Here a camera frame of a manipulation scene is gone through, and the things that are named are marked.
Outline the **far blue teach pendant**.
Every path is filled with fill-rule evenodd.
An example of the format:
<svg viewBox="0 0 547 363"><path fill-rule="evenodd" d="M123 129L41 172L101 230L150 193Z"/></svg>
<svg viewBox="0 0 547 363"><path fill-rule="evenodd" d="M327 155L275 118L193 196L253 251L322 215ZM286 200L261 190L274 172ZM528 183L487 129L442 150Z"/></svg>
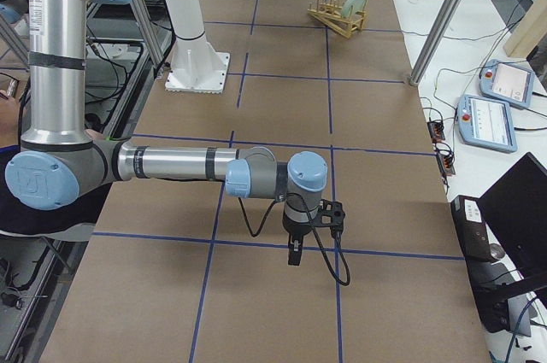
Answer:
<svg viewBox="0 0 547 363"><path fill-rule="evenodd" d="M519 109L528 108L533 90L532 71L491 59L480 71L479 90L485 97L508 102Z"/></svg>

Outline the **near blue teach pendant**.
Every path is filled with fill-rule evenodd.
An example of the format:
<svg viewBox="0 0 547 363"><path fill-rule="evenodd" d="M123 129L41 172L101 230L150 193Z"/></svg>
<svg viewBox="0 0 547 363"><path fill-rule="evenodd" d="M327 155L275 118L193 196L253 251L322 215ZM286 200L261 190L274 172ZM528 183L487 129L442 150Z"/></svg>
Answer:
<svg viewBox="0 0 547 363"><path fill-rule="evenodd" d="M464 95L459 100L456 116L464 143L503 153L513 153L518 149L507 102Z"/></svg>

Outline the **far orange connector block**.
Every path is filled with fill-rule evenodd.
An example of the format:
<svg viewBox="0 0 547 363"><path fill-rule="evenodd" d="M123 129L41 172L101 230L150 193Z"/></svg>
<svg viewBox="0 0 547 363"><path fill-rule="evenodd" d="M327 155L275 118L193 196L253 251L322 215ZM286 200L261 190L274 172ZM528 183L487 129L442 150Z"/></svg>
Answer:
<svg viewBox="0 0 547 363"><path fill-rule="evenodd" d="M433 143L440 143L445 140L444 122L442 120L429 120L426 124Z"/></svg>

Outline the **light green plate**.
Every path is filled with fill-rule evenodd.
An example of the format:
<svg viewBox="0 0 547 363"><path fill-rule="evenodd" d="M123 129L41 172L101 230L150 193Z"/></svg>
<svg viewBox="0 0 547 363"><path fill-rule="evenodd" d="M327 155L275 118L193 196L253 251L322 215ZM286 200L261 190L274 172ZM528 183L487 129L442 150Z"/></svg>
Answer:
<svg viewBox="0 0 547 363"><path fill-rule="evenodd" d="M349 19L353 14L358 11L363 11L367 4L368 0L345 0L342 8L340 9L340 14Z"/></svg>

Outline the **near orange connector block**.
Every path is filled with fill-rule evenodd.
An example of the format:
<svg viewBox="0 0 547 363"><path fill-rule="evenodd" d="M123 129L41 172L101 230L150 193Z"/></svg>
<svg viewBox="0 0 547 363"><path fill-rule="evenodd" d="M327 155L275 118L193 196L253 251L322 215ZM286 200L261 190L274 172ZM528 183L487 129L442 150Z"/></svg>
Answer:
<svg viewBox="0 0 547 363"><path fill-rule="evenodd" d="M449 152L448 150L437 151L436 159L442 176L449 177L456 174L454 168L454 154L452 152Z"/></svg>

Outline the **black computer box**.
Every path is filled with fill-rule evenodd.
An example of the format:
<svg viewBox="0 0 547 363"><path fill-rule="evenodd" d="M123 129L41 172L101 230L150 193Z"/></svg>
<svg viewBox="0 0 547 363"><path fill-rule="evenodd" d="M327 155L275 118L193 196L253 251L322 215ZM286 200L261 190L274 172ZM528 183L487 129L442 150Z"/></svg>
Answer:
<svg viewBox="0 0 547 363"><path fill-rule="evenodd" d="M452 218L462 254L467 261L500 261L505 251L497 243L491 243L477 199L471 196L457 196L450 204Z"/></svg>

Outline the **wooden board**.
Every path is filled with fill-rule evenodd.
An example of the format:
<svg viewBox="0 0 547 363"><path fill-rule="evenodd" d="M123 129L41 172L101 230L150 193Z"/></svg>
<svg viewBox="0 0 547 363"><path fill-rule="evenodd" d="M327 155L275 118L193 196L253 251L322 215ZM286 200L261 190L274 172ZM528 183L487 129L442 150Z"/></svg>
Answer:
<svg viewBox="0 0 547 363"><path fill-rule="evenodd" d="M535 0L524 18L503 45L505 54L512 58L526 58L546 34L547 0Z"/></svg>

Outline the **orange connector block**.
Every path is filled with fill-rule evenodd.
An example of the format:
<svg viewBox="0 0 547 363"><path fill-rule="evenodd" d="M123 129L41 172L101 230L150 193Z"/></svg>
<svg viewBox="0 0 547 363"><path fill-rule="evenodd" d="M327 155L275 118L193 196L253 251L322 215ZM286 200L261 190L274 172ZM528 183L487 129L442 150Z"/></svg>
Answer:
<svg viewBox="0 0 547 363"><path fill-rule="evenodd" d="M456 174L454 168L454 154L452 152L449 152L448 150L437 151L436 159L442 176L449 177Z"/></svg>
<svg viewBox="0 0 547 363"><path fill-rule="evenodd" d="M445 140L444 122L442 120L429 120L426 124L433 143L440 143Z"/></svg>

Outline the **white pedestal base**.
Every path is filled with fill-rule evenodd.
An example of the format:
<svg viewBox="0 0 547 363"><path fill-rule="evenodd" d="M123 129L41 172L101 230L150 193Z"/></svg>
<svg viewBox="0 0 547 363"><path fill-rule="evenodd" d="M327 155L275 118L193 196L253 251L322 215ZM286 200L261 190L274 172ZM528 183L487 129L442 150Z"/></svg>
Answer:
<svg viewBox="0 0 547 363"><path fill-rule="evenodd" d="M199 0L166 0L166 5L175 37L166 89L222 93L230 55L207 40Z"/></svg>

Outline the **black monitor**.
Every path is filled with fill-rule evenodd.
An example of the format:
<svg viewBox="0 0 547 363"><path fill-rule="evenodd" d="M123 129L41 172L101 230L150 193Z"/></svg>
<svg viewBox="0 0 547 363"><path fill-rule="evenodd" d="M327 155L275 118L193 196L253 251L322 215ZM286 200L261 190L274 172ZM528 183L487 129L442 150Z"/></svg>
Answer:
<svg viewBox="0 0 547 363"><path fill-rule="evenodd" d="M472 281L479 316L489 332L531 335L529 312L517 323L524 301L534 292L546 302L546 168L525 153L479 199L479 211L522 279L512 283L490 278Z"/></svg>

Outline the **grey aluminium frame post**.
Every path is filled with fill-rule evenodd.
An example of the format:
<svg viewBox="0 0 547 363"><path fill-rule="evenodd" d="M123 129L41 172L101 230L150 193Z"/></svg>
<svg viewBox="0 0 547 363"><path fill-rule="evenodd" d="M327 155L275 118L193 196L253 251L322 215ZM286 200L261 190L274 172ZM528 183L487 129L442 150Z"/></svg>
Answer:
<svg viewBox="0 0 547 363"><path fill-rule="evenodd" d="M433 22L416 63L409 75L409 84L418 86L461 0L444 0Z"/></svg>

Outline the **blue teach pendant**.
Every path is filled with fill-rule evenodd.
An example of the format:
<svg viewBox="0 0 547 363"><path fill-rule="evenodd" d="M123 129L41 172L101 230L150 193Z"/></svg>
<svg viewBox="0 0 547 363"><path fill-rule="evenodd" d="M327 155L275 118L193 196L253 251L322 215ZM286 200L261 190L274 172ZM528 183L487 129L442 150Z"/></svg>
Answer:
<svg viewBox="0 0 547 363"><path fill-rule="evenodd" d="M513 153L518 149L507 102L464 95L459 100L456 116L464 143L503 153Z"/></svg>
<svg viewBox="0 0 547 363"><path fill-rule="evenodd" d="M533 90L532 71L491 59L480 71L479 90L485 97L508 102L519 109L528 108Z"/></svg>

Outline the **wooden dish rack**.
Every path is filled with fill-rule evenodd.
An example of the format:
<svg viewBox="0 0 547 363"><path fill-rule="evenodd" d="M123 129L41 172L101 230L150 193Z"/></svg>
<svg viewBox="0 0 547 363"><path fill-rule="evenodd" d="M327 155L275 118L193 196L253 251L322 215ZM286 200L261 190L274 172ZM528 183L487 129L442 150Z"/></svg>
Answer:
<svg viewBox="0 0 547 363"><path fill-rule="evenodd" d="M342 37L351 38L355 32L365 28L368 2L363 11L356 12L349 19L340 14L344 2L345 0L316 0L309 4L307 13Z"/></svg>

